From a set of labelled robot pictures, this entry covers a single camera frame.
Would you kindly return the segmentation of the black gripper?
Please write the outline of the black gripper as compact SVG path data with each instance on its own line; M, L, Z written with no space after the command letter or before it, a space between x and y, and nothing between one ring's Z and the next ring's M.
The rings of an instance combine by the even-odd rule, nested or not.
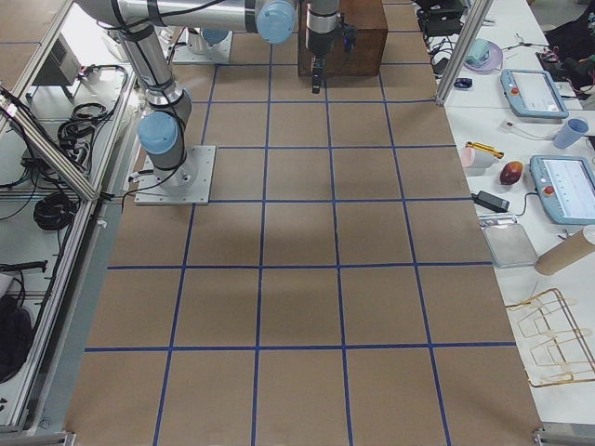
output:
M324 82L324 58L333 49L335 32L317 33L306 29L306 47L312 53L311 93L318 95Z

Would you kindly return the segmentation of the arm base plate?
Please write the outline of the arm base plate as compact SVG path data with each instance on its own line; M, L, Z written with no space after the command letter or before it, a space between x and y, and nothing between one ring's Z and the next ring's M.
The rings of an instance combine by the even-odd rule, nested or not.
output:
M140 178L140 192L135 195L135 204L208 204L216 151L215 146L188 147L185 163L172 177L165 171L154 170L150 157L146 155L143 168L152 172Z
M231 55L232 32L186 29L176 44L171 61L174 64L228 64Z

